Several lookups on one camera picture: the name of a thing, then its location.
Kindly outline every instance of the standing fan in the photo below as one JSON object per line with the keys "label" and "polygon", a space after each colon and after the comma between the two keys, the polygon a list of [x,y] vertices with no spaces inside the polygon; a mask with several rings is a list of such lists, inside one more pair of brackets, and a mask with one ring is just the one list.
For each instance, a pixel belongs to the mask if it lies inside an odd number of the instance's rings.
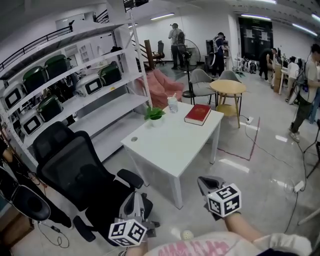
{"label": "standing fan", "polygon": [[193,86],[190,82],[190,71],[195,70],[199,65],[200,58],[201,58],[200,51],[199,51],[199,48],[195,45],[195,43],[188,39],[185,39],[184,43],[178,44],[178,50],[183,57],[183,63],[184,63],[184,65],[180,66],[179,68],[184,72],[186,72],[188,75],[189,90],[184,91],[183,96],[185,98],[190,98],[191,104],[192,104],[192,99],[193,99],[193,103],[195,103],[195,99],[194,99]]}

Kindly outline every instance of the concrete floor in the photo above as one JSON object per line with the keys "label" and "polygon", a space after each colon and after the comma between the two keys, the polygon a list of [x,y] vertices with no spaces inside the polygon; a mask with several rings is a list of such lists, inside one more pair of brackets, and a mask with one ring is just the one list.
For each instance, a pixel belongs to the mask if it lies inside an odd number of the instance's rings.
{"label": "concrete floor", "polygon": [[[173,71],[170,67],[171,64],[168,63],[160,69],[171,78],[187,85],[186,75],[181,74],[180,70]],[[247,87],[243,94],[241,114],[254,119],[251,125],[246,127],[246,119],[240,117],[241,127],[238,128],[236,117],[223,118],[215,164],[209,163],[210,145],[206,144],[180,177],[184,203],[181,210],[172,203],[173,197],[167,177],[156,170],[150,170],[148,180],[151,185],[143,186],[141,192],[146,192],[154,204],[149,218],[159,221],[161,227],[156,231],[157,237],[149,239],[149,248],[179,240],[180,231],[183,230],[191,230],[195,236],[226,230],[222,220],[215,222],[203,208],[204,201],[196,181],[201,175],[220,176],[230,183],[235,183],[242,192],[242,215],[261,232],[270,234],[285,231],[296,200],[296,195],[291,192],[292,186],[305,180],[302,153],[288,136],[288,127],[297,106],[286,104],[285,95],[274,93],[258,74],[245,73],[245,77],[240,80]],[[197,97],[195,102],[206,104],[208,98]],[[227,103],[233,104],[233,99],[227,99]],[[302,150],[315,140],[317,131],[316,124],[308,121],[302,124]],[[256,146],[246,133],[253,140],[256,136]],[[317,162],[315,154],[315,147],[305,154],[308,173]],[[123,149],[105,161],[104,166],[113,174],[122,168],[135,171],[131,159]],[[320,171],[316,169],[307,180],[305,191],[299,193],[297,207],[287,232],[306,236],[312,242],[319,234],[320,216],[301,226],[297,226],[297,222],[320,207],[320,199],[317,199],[320,193],[317,185],[319,179]],[[48,197],[71,218],[78,213],[68,200],[54,190],[48,188],[46,191]],[[69,230],[59,224],[56,226],[69,238],[69,248],[61,249],[50,244],[36,227],[12,252],[15,256],[116,256],[120,251],[119,248],[109,245],[99,234],[96,234],[95,241],[88,243],[76,229]],[[43,226],[41,229],[48,237],[57,240],[56,234],[50,229]]]}

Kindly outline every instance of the person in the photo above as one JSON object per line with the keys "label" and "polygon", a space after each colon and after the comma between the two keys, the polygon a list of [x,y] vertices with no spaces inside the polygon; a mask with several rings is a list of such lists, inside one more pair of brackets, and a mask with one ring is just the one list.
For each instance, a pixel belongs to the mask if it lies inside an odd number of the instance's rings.
{"label": "person", "polygon": [[262,78],[264,73],[264,80],[268,81],[268,64],[274,59],[274,55],[277,54],[276,48],[265,48],[259,56],[260,72],[259,76]]}
{"label": "person", "polygon": [[[317,79],[318,79],[318,82],[320,82],[320,63],[319,62],[316,64],[316,70],[317,70]],[[320,88],[317,88],[314,102],[313,102],[313,106],[312,106],[311,113],[309,116],[310,124],[313,124],[315,122],[319,104],[320,104]]]}
{"label": "person", "polygon": [[177,70],[178,69],[177,57],[179,57],[180,66],[181,67],[184,66],[184,58],[178,49],[178,36],[180,33],[183,33],[183,31],[178,28],[177,23],[173,23],[171,26],[172,26],[172,29],[170,30],[169,37],[168,37],[169,39],[171,39],[171,51],[172,51],[172,58],[173,58],[173,67],[171,69]]}
{"label": "person", "polygon": [[27,167],[16,159],[2,139],[0,139],[0,153],[2,160],[8,164],[19,184],[28,187],[48,203],[51,210],[49,220],[60,223],[71,229],[73,227],[71,219],[62,210],[56,207],[29,178],[29,172],[26,170]]}
{"label": "person", "polygon": [[148,251],[148,241],[127,249],[125,256],[308,256],[310,241],[298,235],[274,233],[263,235],[239,212],[224,218],[228,232],[211,232],[193,238],[160,245]]}
{"label": "person", "polygon": [[287,88],[287,93],[286,93],[286,99],[285,102],[289,101],[290,95],[291,95],[291,89],[292,86],[297,79],[298,73],[299,73],[299,66],[298,64],[295,63],[296,57],[292,56],[290,58],[290,63],[288,65],[288,88]]}
{"label": "person", "polygon": [[289,135],[297,143],[300,141],[299,127],[309,117],[312,102],[316,97],[317,89],[320,87],[316,62],[320,62],[320,46],[315,43],[311,47],[310,57],[307,60],[305,69],[296,81],[300,86],[299,107],[294,123],[289,127]]}
{"label": "person", "polygon": [[224,51],[227,51],[228,48],[224,46],[224,33],[220,32],[213,39],[213,43],[216,44],[217,52],[214,53],[215,60],[212,66],[212,75],[215,77],[217,74],[217,68],[219,68],[218,74],[221,76],[222,72],[225,70],[225,60],[224,60]]}

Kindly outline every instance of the white sneaker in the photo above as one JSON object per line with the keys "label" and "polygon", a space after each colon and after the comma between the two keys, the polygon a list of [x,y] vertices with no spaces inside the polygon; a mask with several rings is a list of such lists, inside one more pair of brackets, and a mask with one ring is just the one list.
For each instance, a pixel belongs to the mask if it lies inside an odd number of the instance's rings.
{"label": "white sneaker", "polygon": [[191,240],[194,238],[194,234],[190,230],[184,230],[181,232],[180,237],[183,241]]}
{"label": "white sneaker", "polygon": [[298,136],[298,133],[289,132],[290,137],[297,143],[300,142],[300,138]]}
{"label": "white sneaker", "polygon": [[[289,132],[291,132],[291,126],[288,128]],[[300,131],[297,131],[296,134],[300,135]]]}

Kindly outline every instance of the desk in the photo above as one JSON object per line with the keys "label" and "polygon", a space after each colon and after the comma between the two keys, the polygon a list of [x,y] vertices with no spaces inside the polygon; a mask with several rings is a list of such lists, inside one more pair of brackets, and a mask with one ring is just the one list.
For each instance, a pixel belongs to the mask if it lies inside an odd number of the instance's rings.
{"label": "desk", "polygon": [[281,95],[281,89],[282,89],[282,84],[284,82],[284,75],[288,75],[288,69],[283,67],[281,69],[281,80],[280,80],[280,88],[279,88],[279,95]]}
{"label": "desk", "polygon": [[147,121],[121,141],[146,186],[149,185],[145,176],[148,169],[143,169],[143,164],[139,164],[141,161],[169,176],[174,204],[178,209],[183,206],[179,177],[211,136],[209,161],[211,164],[215,162],[220,123],[224,116],[211,110],[202,126],[187,123],[184,118],[192,108],[193,105],[178,102],[178,112],[170,113],[167,106],[162,126],[154,128]]}
{"label": "desk", "polygon": [[[239,117],[239,108],[237,101],[237,94],[242,94],[246,91],[246,86],[240,82],[233,80],[216,80],[210,83],[210,86],[215,91],[221,94],[219,104],[216,107],[216,110],[224,113],[227,117],[236,116],[238,119],[238,127],[240,128],[240,117]],[[235,107],[229,104],[225,104],[226,97],[228,95],[233,95],[235,100]]]}

